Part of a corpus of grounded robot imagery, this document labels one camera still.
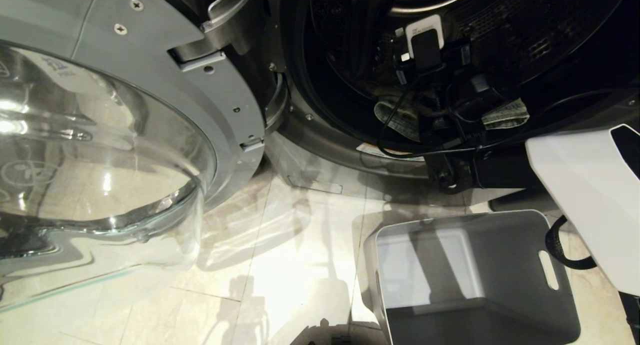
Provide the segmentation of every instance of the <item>washing machine door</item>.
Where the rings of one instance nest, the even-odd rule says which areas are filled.
[[[166,286],[258,167],[240,73],[172,56],[203,37],[164,0],[0,0],[0,343]]]

